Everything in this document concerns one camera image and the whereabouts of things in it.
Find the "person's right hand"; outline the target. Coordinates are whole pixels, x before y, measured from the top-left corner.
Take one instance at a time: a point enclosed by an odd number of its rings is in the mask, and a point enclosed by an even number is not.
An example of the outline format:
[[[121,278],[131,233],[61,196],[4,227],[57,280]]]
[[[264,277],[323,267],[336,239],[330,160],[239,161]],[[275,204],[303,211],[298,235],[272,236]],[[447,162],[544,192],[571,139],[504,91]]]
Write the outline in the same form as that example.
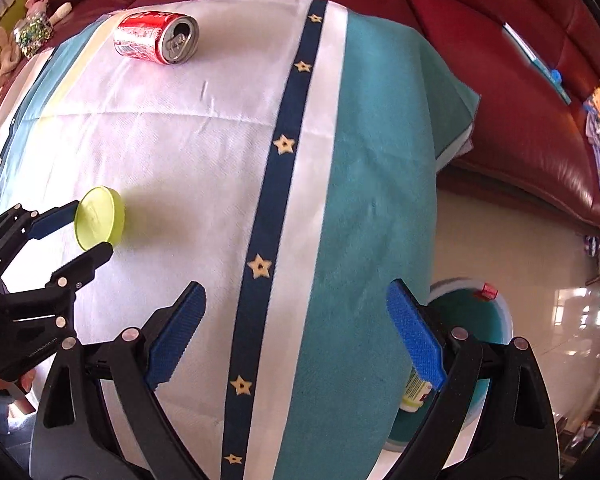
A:
[[[32,388],[35,374],[35,370],[29,370],[15,382],[5,382],[0,378],[0,391],[7,391],[15,399],[15,406],[23,415],[31,415],[35,412],[35,407],[27,398],[27,394]]]

